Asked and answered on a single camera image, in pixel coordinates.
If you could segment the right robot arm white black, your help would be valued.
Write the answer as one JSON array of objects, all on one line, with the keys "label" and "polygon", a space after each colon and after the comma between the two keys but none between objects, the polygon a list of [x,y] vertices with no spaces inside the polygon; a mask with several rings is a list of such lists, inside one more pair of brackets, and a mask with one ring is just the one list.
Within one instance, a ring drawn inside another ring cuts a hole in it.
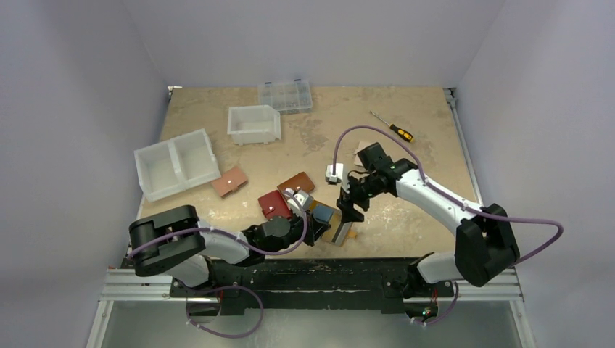
[{"label": "right robot arm white black", "polygon": [[326,168],[326,181],[340,184],[336,202],[342,222],[364,220],[370,200],[391,194],[410,202],[451,232],[455,249],[428,253],[408,266],[404,290],[424,295],[440,281],[465,280],[480,287],[514,265],[520,251],[506,211],[497,204],[482,207],[422,176],[409,159],[393,161],[379,143],[359,151],[364,173],[353,177],[343,164]]}]

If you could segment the light blue credit card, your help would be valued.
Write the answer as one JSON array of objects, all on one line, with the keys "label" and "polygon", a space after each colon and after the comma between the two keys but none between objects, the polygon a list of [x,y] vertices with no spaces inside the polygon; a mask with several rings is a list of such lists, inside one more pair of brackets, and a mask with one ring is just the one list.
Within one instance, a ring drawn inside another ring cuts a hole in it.
[{"label": "light blue credit card", "polygon": [[315,221],[326,225],[331,224],[331,220],[335,213],[334,208],[321,203],[316,203],[311,211]]}]

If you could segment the orange card holder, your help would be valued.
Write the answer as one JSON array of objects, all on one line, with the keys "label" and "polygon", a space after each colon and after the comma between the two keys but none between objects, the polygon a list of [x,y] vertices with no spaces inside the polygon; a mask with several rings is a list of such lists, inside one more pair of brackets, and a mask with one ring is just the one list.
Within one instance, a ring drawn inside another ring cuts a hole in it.
[{"label": "orange card holder", "polygon": [[[322,202],[319,202],[319,201],[317,201],[317,200],[314,200],[314,202],[313,202],[312,206],[310,207],[310,211],[311,211],[311,209],[313,208],[313,206],[314,206],[316,203],[321,203],[321,204],[324,204],[324,203],[322,203]],[[327,230],[327,232],[325,232],[325,233],[324,233],[324,235],[322,235],[322,237],[320,237],[320,239],[322,239],[322,240],[324,240],[324,241],[326,241],[326,242],[328,242],[328,243],[330,243],[330,244],[332,244],[332,243],[331,243],[331,238],[333,237],[333,234],[334,234],[334,232],[333,232],[333,230],[332,230],[332,227],[333,227],[333,226],[335,226],[337,223],[341,223],[341,217],[342,217],[341,212],[340,212],[337,208],[335,208],[335,207],[332,207],[332,208],[334,208],[335,213],[334,213],[334,216],[333,216],[333,218],[332,218],[332,220],[331,220],[331,224],[329,225],[329,229]]]}]

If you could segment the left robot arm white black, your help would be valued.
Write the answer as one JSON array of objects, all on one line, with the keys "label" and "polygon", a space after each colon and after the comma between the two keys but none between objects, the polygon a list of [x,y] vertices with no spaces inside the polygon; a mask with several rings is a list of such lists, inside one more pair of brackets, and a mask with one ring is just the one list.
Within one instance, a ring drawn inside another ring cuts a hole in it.
[{"label": "left robot arm white black", "polygon": [[196,208],[184,205],[132,222],[128,228],[131,251],[126,258],[139,277],[166,274],[197,296],[206,297],[216,287],[210,258],[239,267],[256,265],[267,256],[288,254],[301,244],[313,246],[330,227],[303,210],[232,233],[201,223]]}]

